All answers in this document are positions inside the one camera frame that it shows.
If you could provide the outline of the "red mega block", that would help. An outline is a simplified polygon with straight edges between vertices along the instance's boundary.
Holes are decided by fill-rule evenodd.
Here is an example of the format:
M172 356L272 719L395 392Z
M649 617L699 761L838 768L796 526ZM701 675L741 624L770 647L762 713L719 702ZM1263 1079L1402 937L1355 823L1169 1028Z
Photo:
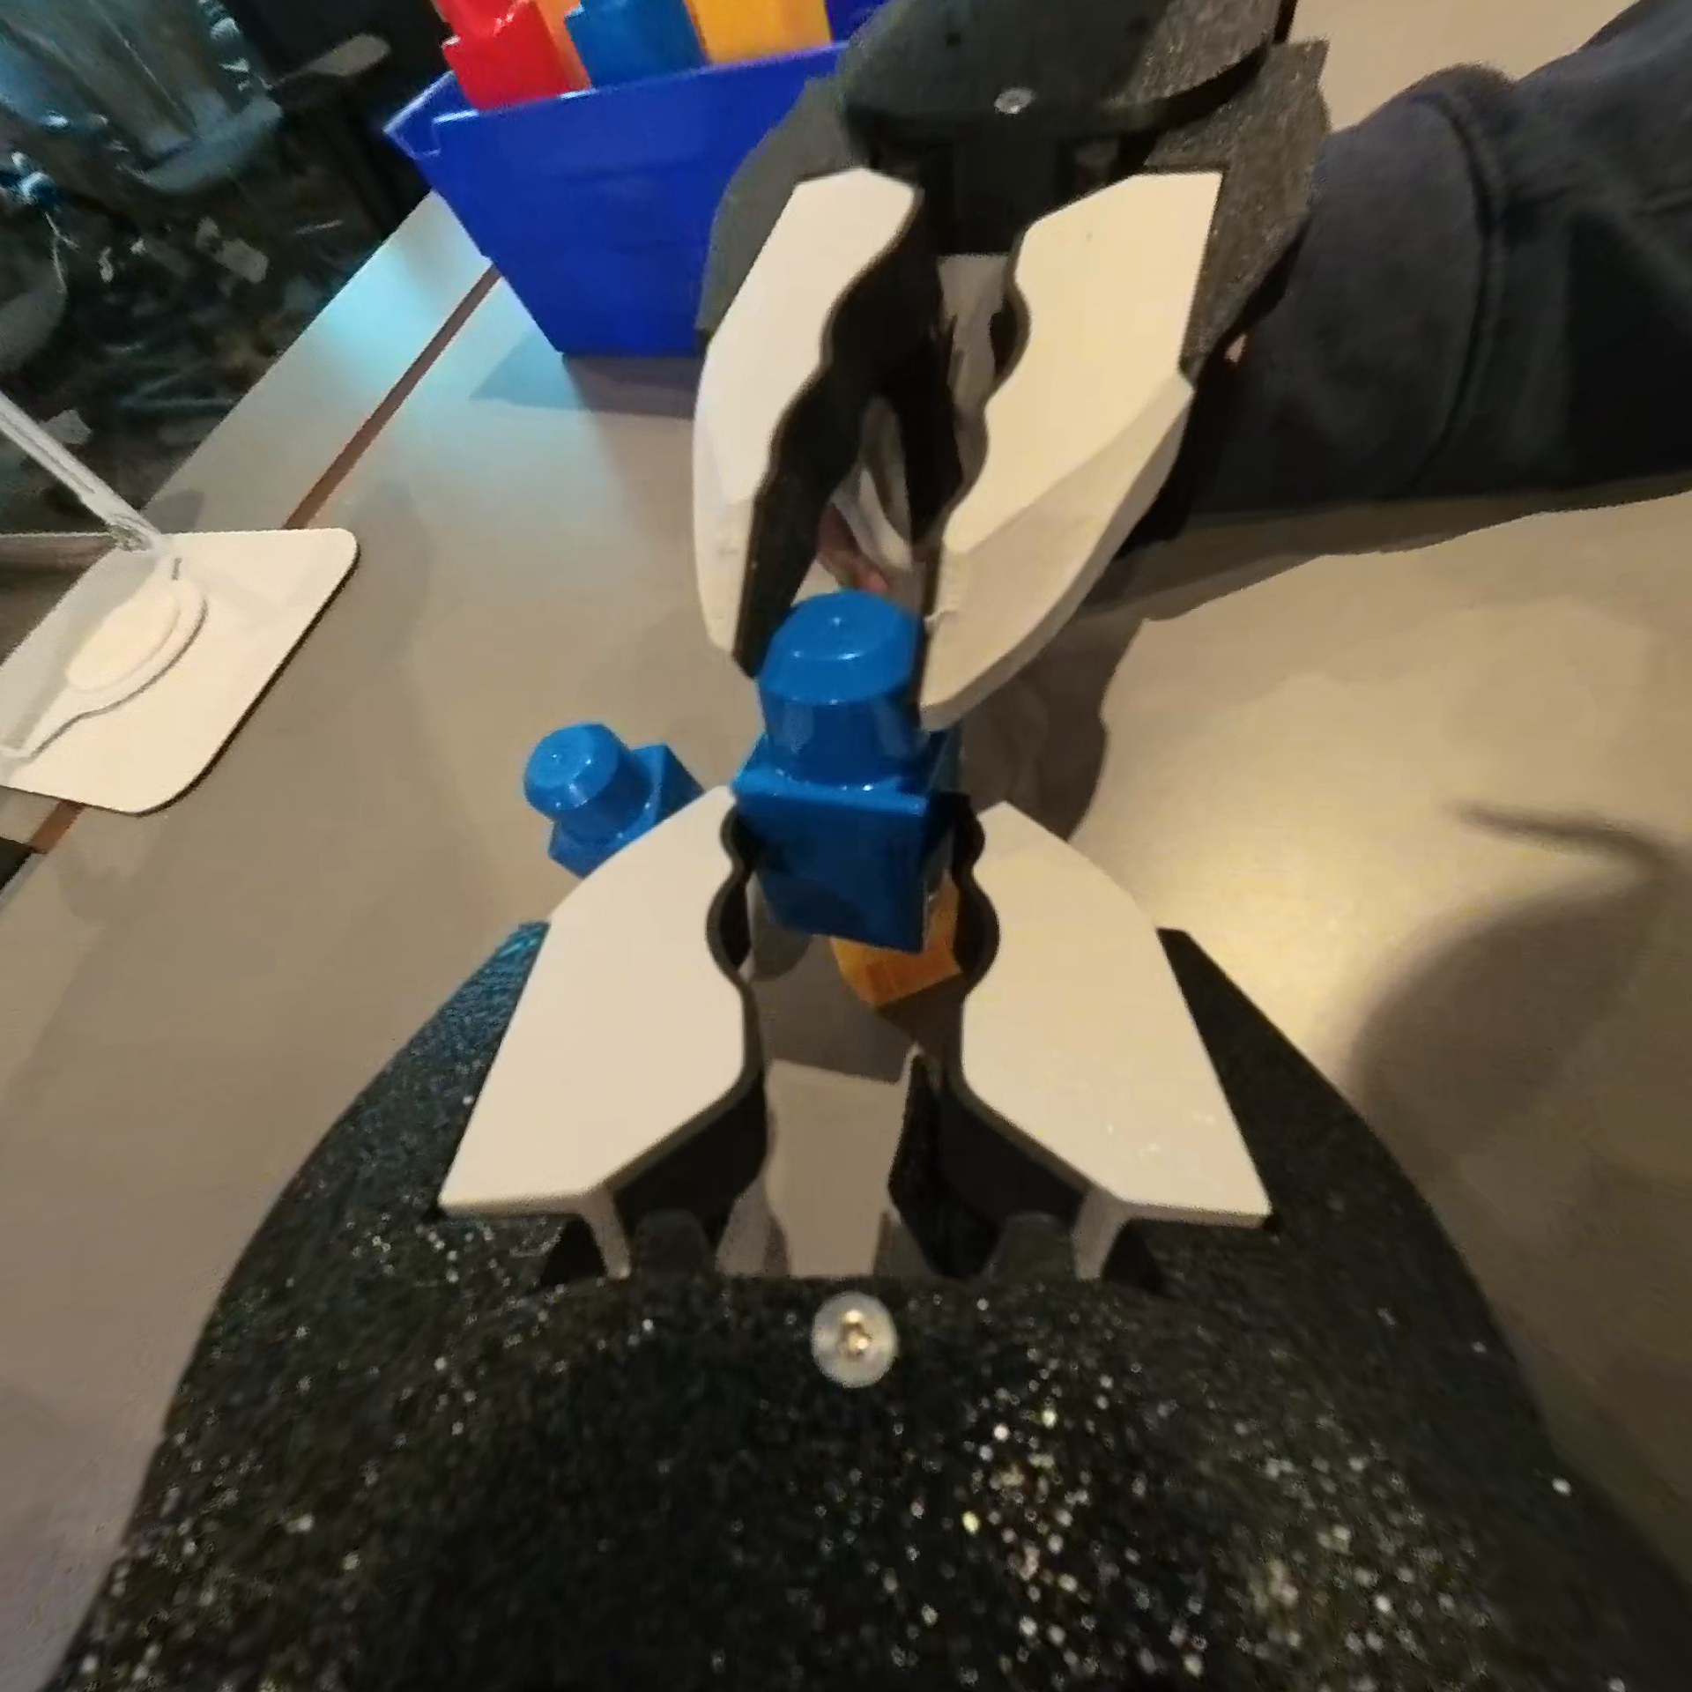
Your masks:
M465 100L491 113L591 89L568 32L573 2L437 2L443 57Z

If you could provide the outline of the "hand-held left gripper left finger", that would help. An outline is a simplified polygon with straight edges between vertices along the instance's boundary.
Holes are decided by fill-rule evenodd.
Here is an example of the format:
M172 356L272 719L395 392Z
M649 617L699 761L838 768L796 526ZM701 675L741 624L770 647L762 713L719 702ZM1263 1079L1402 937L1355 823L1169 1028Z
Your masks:
M770 1156L733 794L710 790L550 917L440 1186L455 1219L562 1216L626 1277L646 1219L719 1243Z

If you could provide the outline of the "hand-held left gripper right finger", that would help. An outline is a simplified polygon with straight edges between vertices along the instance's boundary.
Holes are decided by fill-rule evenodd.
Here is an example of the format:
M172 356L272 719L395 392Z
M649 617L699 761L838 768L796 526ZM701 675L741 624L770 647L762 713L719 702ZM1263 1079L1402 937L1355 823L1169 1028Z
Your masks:
M1013 1235L1101 1278L1152 1223L1259 1230L1256 1156L1136 901L1003 802L959 828L959 994L911 1055L898 1221L927 1270L981 1277Z

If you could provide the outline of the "blue bin holding blocks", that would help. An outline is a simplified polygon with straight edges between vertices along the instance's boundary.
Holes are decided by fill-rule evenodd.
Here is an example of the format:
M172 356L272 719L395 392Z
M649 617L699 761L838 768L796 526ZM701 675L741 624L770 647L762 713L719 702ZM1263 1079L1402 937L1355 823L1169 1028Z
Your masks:
M673 356L733 171L843 44L478 110L454 74L387 124L552 349Z

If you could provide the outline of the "blue mega block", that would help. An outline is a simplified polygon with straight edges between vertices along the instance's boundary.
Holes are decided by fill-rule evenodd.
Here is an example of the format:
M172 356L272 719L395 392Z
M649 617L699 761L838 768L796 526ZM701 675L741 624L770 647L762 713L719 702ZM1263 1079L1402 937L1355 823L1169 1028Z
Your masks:
M686 2L582 2L565 27L595 89L705 67Z
M549 821L550 861L586 878L704 788L667 745L630 748L606 725L580 723L537 744L522 792Z
M764 719L733 777L771 917L808 937L925 950L948 865L959 729L913 702L921 623L863 591L797 602L755 677Z

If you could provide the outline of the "grey office chair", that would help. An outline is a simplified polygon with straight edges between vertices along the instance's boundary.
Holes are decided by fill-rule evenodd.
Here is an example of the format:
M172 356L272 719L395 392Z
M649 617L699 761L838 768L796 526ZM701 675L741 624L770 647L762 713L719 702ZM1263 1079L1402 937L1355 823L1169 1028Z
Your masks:
M330 4L307 41L301 4L53 2L10 30L54 79L31 156L68 193L135 224L168 219L238 181L288 118L332 128L370 100L395 36Z

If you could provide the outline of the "person's right forearm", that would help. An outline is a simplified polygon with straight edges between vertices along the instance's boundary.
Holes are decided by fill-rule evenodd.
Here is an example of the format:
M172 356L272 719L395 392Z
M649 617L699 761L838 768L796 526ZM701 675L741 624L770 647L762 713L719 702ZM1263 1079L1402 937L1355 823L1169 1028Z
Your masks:
M1136 544L1196 521L1689 475L1689 10L1330 137Z

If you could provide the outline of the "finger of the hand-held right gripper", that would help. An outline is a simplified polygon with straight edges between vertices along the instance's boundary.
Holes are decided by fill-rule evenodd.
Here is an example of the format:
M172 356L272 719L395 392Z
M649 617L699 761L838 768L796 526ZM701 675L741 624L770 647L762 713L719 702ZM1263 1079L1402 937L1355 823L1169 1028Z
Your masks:
M1047 649L1171 473L1218 195L1220 174L1133 176L1021 233L1008 271L1021 341L941 534L923 729L958 725Z
M923 349L923 191L880 174L797 186L710 341L691 420L697 601L745 677L811 570L873 401Z

